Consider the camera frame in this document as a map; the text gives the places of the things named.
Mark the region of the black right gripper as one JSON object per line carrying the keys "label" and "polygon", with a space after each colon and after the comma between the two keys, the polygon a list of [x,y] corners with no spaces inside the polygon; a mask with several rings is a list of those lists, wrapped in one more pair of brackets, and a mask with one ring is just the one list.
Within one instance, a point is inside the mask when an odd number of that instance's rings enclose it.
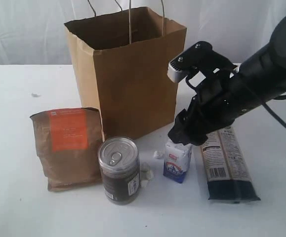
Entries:
{"label": "black right gripper", "polygon": [[189,107],[178,113],[168,132],[174,144],[199,146],[209,133],[231,125],[246,109],[246,88],[237,66],[223,68],[193,86],[190,80],[198,72],[193,70],[185,78],[196,95]]}

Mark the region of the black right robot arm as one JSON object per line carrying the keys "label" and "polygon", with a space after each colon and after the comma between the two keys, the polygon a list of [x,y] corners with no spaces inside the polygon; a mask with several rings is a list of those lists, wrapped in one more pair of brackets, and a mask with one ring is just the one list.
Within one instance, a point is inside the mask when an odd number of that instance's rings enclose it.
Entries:
{"label": "black right robot arm", "polygon": [[230,126],[259,106],[286,129],[286,122],[267,105],[270,100],[286,100],[286,17],[269,42],[239,66],[206,41],[192,45],[168,64],[167,75],[175,83],[189,83],[198,73],[204,80],[193,86],[196,94],[188,109],[176,116],[168,133],[172,142],[200,146],[209,133]]}

